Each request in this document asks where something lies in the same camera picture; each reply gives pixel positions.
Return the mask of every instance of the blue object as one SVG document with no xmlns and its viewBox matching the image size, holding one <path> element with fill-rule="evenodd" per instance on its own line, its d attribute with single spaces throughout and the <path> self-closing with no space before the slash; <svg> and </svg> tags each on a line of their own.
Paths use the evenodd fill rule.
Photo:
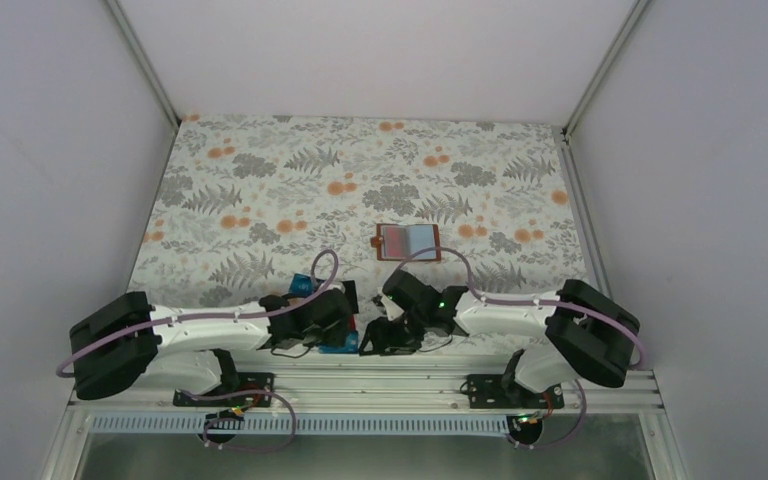
<svg viewBox="0 0 768 480">
<path fill-rule="evenodd" d="M 316 279 L 317 282 L 322 283 L 323 280 Z M 293 281 L 290 282 L 290 293 L 307 297 L 313 294 L 313 282 L 310 281 L 308 275 L 302 275 L 297 273 L 293 275 Z"/>
<path fill-rule="evenodd" d="M 346 335 L 346 345 L 340 348 L 319 346 L 319 353 L 357 353 L 358 352 L 358 334 L 356 331 L 349 332 Z"/>
<path fill-rule="evenodd" d="M 316 279 L 317 283 L 322 283 L 324 280 Z M 313 282 L 310 281 L 309 275 L 303 275 L 297 273 L 293 275 L 293 281 L 290 282 L 290 293 L 309 297 L 313 294 Z M 358 352 L 358 334 L 357 331 L 351 331 L 346 335 L 346 344 L 340 348 L 336 347 L 319 347 L 319 353 L 357 353 Z"/>
</svg>

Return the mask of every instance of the metal bracket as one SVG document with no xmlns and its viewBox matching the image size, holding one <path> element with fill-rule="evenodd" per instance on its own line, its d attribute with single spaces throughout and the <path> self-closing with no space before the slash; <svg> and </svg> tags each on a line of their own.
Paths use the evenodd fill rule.
<svg viewBox="0 0 768 480">
<path fill-rule="evenodd" d="M 240 390 L 272 391 L 275 385 L 275 374 L 266 372 L 238 372 Z M 180 391 L 175 391 L 172 405 L 176 407 L 236 407 L 251 401 L 252 396 L 241 396 L 227 400 L 193 400 Z M 261 396 L 254 408 L 268 408 L 272 405 L 272 397 Z"/>
<path fill-rule="evenodd" d="M 544 393 L 548 394 L 553 409 L 564 406 L 564 395 L 560 385 L 555 385 L 541 393 L 529 392 L 519 385 L 512 388 L 517 391 L 510 395 L 511 392 L 502 387 L 502 375 L 467 375 L 462 393 L 469 396 L 469 408 L 476 410 L 547 409 L 549 404 L 546 402 Z"/>
</svg>

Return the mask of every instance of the cable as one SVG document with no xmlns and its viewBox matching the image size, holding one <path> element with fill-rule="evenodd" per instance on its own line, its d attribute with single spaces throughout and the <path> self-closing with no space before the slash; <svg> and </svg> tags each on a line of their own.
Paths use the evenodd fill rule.
<svg viewBox="0 0 768 480">
<path fill-rule="evenodd" d="M 555 411 L 555 407 L 552 406 L 552 396 L 547 392 L 543 392 L 543 398 L 546 399 L 546 415 L 543 415 L 543 420 L 552 416 L 552 412 Z"/>
<path fill-rule="evenodd" d="M 432 251 L 441 251 L 441 252 L 448 252 L 456 257 L 458 257 L 463 263 L 464 267 L 466 267 L 466 287 L 469 289 L 469 292 L 477 299 L 481 300 L 482 302 L 493 304 L 493 305 L 507 305 L 507 306 L 540 306 L 540 305 L 546 305 L 546 306 L 552 306 L 555 308 L 565 308 L 567 310 L 573 310 L 575 312 L 583 313 L 590 318 L 595 318 L 596 320 L 599 320 L 601 322 L 604 322 L 611 327 L 617 329 L 620 333 L 625 335 L 626 338 L 631 340 L 631 343 L 634 344 L 635 347 L 637 347 L 637 351 L 640 354 L 640 358 L 637 360 L 637 363 L 633 365 L 629 365 L 630 369 L 633 370 L 641 370 L 643 369 L 643 365 L 646 364 L 646 359 L 648 358 L 648 355 L 646 353 L 646 347 L 643 346 L 643 342 L 640 341 L 639 338 L 637 338 L 637 335 L 634 334 L 631 330 L 626 328 L 624 325 L 620 324 L 613 318 L 604 315 L 600 312 L 597 312 L 595 310 L 591 310 L 586 307 L 582 307 L 580 305 L 576 305 L 574 303 L 569 302 L 561 302 L 557 300 L 543 300 L 543 299 L 535 299 L 535 300 L 508 300 L 508 299 L 502 299 L 502 298 L 493 298 L 488 297 L 487 295 L 481 293 L 478 291 L 478 289 L 475 288 L 475 278 L 472 274 L 472 266 L 469 264 L 469 260 L 459 251 L 448 248 L 448 247 L 428 247 L 423 248 L 421 250 L 418 250 L 414 252 L 409 257 L 402 260 L 396 268 L 393 270 L 393 273 L 399 271 L 404 267 L 408 262 L 413 260 L 415 257 L 422 255 L 423 253 L 432 252 Z M 573 381 L 578 387 L 578 391 L 581 394 L 581 412 L 578 414 L 578 420 L 575 422 L 575 426 L 573 426 L 572 430 L 569 431 L 566 435 L 559 438 L 558 440 L 555 440 L 553 442 L 549 442 L 545 445 L 540 446 L 534 446 L 529 445 L 529 450 L 542 450 L 550 447 L 554 447 L 557 445 L 561 445 L 563 443 L 568 442 L 571 440 L 575 435 L 578 434 L 579 430 L 581 430 L 581 427 L 584 425 L 584 417 L 587 414 L 587 397 L 584 394 L 584 388 L 581 386 L 581 383 L 576 379 Z M 509 434 L 506 435 L 508 440 L 514 442 L 514 445 L 518 448 L 519 442 L 514 440 Z"/>
<path fill-rule="evenodd" d="M 253 383 L 247 383 L 247 384 L 243 385 L 243 389 L 247 389 L 247 388 L 249 390 L 260 390 L 260 387 L 255 385 L 255 384 L 253 384 Z M 250 405 L 245 405 L 245 406 L 240 406 L 240 407 L 233 407 L 233 408 L 231 408 L 231 410 L 234 410 L 236 408 L 236 409 L 239 409 L 241 412 L 245 412 L 245 411 L 247 411 L 250 408 L 256 407 L 257 404 L 260 403 L 261 397 L 262 397 L 261 394 L 259 394 L 259 393 L 255 394 L 255 396 L 252 398 L 252 403 Z"/>
<path fill-rule="evenodd" d="M 290 402 L 288 402 L 286 398 L 282 397 L 281 395 L 278 395 L 275 392 L 271 392 L 269 390 L 241 390 L 239 392 L 226 393 L 224 395 L 196 395 L 194 393 L 190 393 L 187 391 L 182 391 L 181 393 L 192 398 L 193 400 L 227 400 L 229 398 L 239 397 L 243 395 L 262 395 L 265 397 L 272 397 L 280 401 L 287 407 L 287 410 L 290 412 L 290 435 L 287 437 L 284 443 L 280 443 L 278 445 L 272 445 L 269 447 L 242 447 L 242 446 L 235 447 L 233 445 L 224 445 L 221 443 L 212 442 L 207 438 L 208 431 L 217 423 L 231 420 L 229 418 L 214 418 L 213 420 L 210 420 L 209 422 L 204 424 L 204 429 L 201 432 L 201 439 L 204 441 L 205 447 L 212 446 L 212 447 L 218 448 L 219 450 L 234 450 L 237 452 L 248 452 L 248 453 L 272 453 L 272 452 L 278 452 L 287 448 L 287 446 L 293 441 L 293 439 L 296 438 L 296 429 L 298 425 L 298 419 L 296 418 L 296 411 L 293 410 L 293 406 L 290 405 Z"/>
<path fill-rule="evenodd" d="M 564 308 L 567 310 L 573 310 L 579 313 L 583 313 L 591 318 L 595 318 L 596 320 L 599 320 L 601 322 L 607 323 L 611 327 L 619 330 L 620 333 L 626 336 L 629 340 L 631 340 L 631 343 L 634 344 L 635 347 L 637 347 L 637 351 L 640 354 L 640 358 L 637 360 L 637 363 L 633 365 L 629 365 L 629 369 L 632 370 L 642 370 L 643 365 L 646 364 L 646 359 L 648 358 L 648 355 L 646 353 L 646 347 L 643 346 L 643 342 L 640 341 L 639 338 L 637 338 L 637 335 L 634 334 L 631 330 L 626 328 L 624 325 L 620 324 L 613 318 L 604 315 L 602 313 L 599 313 L 595 310 L 591 310 L 587 307 L 582 307 L 581 305 L 576 305 L 574 303 L 569 302 L 561 302 L 558 300 L 543 300 L 543 299 L 534 299 L 534 300 L 509 300 L 504 298 L 494 298 L 494 297 L 488 297 L 487 295 L 479 292 L 475 288 L 475 278 L 472 274 L 472 266 L 469 263 L 469 260 L 459 251 L 448 248 L 448 247 L 428 247 L 423 248 L 421 250 L 418 250 L 414 252 L 411 256 L 405 258 L 404 260 L 399 263 L 399 265 L 396 266 L 393 273 L 401 270 L 402 267 L 404 267 L 408 262 L 413 260 L 415 257 L 422 255 L 423 253 L 427 252 L 433 252 L 433 251 L 442 251 L 442 252 L 448 252 L 456 257 L 458 257 L 466 267 L 466 287 L 469 289 L 469 292 L 477 299 L 481 300 L 484 303 L 489 303 L 491 305 L 507 305 L 507 306 L 523 306 L 523 307 L 534 307 L 534 306 L 540 306 L 540 305 L 546 305 L 550 307 L 556 307 L 556 308 Z"/>
<path fill-rule="evenodd" d="M 328 279 L 325 280 L 325 283 L 323 283 L 322 286 L 313 293 L 313 295 L 302 299 L 300 302 L 296 303 L 295 305 L 279 308 L 278 310 L 273 310 L 271 312 L 190 313 L 190 314 L 178 315 L 177 317 L 165 317 L 158 320 L 150 320 L 147 322 L 138 323 L 128 328 L 119 330 L 115 333 L 111 333 L 110 335 L 103 337 L 99 340 L 96 340 L 95 342 L 73 353 L 72 355 L 69 356 L 69 358 L 67 358 L 66 360 L 61 362 L 60 365 L 57 366 L 57 370 L 55 371 L 55 374 L 60 378 L 73 378 L 75 376 L 75 373 L 65 371 L 66 367 L 75 363 L 77 360 L 84 358 L 90 353 L 98 350 L 99 348 L 107 345 L 108 343 L 119 340 L 122 337 L 127 337 L 128 335 L 131 335 L 140 330 L 145 330 L 145 329 L 157 327 L 160 325 L 168 325 L 172 322 L 190 322 L 194 320 L 216 320 L 216 319 L 251 320 L 253 318 L 272 317 L 272 316 L 278 316 L 278 315 L 283 315 L 285 313 L 292 312 L 293 310 L 296 310 L 298 308 L 301 308 L 307 305 L 308 303 L 312 302 L 316 297 L 318 297 L 319 295 L 327 291 L 328 287 L 331 285 L 334 279 L 337 278 L 337 269 L 340 266 L 340 259 L 337 257 L 337 253 L 334 250 L 331 250 L 330 248 L 326 248 L 325 250 L 319 252 L 319 254 L 313 259 L 313 263 L 310 266 L 310 277 L 312 279 L 316 278 L 316 263 L 319 261 L 319 259 L 321 259 L 325 255 L 331 255 L 331 258 L 334 259 L 334 264 L 331 267 L 331 274 L 328 276 Z"/>
<path fill-rule="evenodd" d="M 308 353 L 310 353 L 310 349 L 313 348 L 312 345 L 307 346 L 307 350 L 304 352 L 298 354 L 298 355 L 287 355 L 286 353 L 275 353 L 275 348 L 273 347 L 272 350 L 269 351 L 272 355 L 275 355 L 276 357 L 284 357 L 284 358 L 302 358 Z"/>
<path fill-rule="evenodd" d="M 542 445 L 525 445 L 524 448 L 528 450 L 545 450 L 547 448 L 557 447 L 559 445 L 563 445 L 570 440 L 573 439 L 576 435 L 578 435 L 579 430 L 581 430 L 581 427 L 584 426 L 584 417 L 587 415 L 587 395 L 584 394 L 584 387 L 581 386 L 581 383 L 576 379 L 573 380 L 572 383 L 575 384 L 576 388 L 578 388 L 578 393 L 581 395 L 581 410 L 578 412 L 578 419 L 575 421 L 575 425 L 573 425 L 572 430 L 570 430 L 566 435 L 563 437 L 553 440 L 549 443 L 544 443 Z M 519 448 L 520 443 L 514 439 L 514 437 L 511 436 L 510 433 L 505 434 L 505 438 L 508 439 L 509 442 L 514 444 L 514 448 Z"/>
<path fill-rule="evenodd" d="M 435 350 L 440 350 L 443 347 L 448 347 L 449 345 L 451 345 L 453 341 L 455 341 L 454 335 L 449 335 L 449 341 L 448 342 L 445 342 L 442 345 L 437 345 L 434 348 L 429 348 L 428 350 L 417 350 L 417 353 L 428 353 L 428 352 L 433 352 Z"/>
</svg>

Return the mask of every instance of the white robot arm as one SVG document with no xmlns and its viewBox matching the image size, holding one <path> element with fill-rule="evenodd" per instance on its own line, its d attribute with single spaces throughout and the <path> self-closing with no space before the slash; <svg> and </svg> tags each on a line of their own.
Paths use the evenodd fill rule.
<svg viewBox="0 0 768 480">
<path fill-rule="evenodd" d="M 338 285 L 302 308 L 279 312 L 289 305 L 287 298 L 268 295 L 230 308 L 181 309 L 152 306 L 144 292 L 126 293 L 69 331 L 73 352 L 92 347 L 75 360 L 76 394 L 94 400 L 131 387 L 235 391 L 230 351 L 344 345 L 354 307 Z M 94 346 L 111 334 L 151 323 Z"/>
<path fill-rule="evenodd" d="M 623 385 L 631 361 L 634 345 L 626 335 L 556 305 L 595 311 L 635 336 L 640 330 L 636 318 L 580 280 L 567 280 L 560 290 L 539 294 L 473 295 L 466 286 L 438 292 L 398 270 L 381 292 L 381 303 L 391 318 L 387 322 L 379 319 L 370 326 L 371 332 L 367 331 L 375 353 L 413 353 L 426 332 L 441 336 L 501 333 L 545 339 L 548 342 L 536 342 L 516 352 L 516 361 L 506 372 L 531 393 L 577 378 L 617 388 Z"/>
</svg>

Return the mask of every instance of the white panel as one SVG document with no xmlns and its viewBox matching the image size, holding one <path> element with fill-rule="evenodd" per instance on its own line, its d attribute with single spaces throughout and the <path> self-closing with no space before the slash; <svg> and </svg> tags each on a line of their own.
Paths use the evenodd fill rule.
<svg viewBox="0 0 768 480">
<path fill-rule="evenodd" d="M 563 124 L 633 0 L 120 0 L 179 114 Z"/>
<path fill-rule="evenodd" d="M 171 129 L 102 2 L 0 1 L 0 478 L 35 478 L 68 329 L 120 294 Z"/>
<path fill-rule="evenodd" d="M 573 140 L 690 478 L 768 478 L 768 2 L 653 2 Z"/>
</svg>

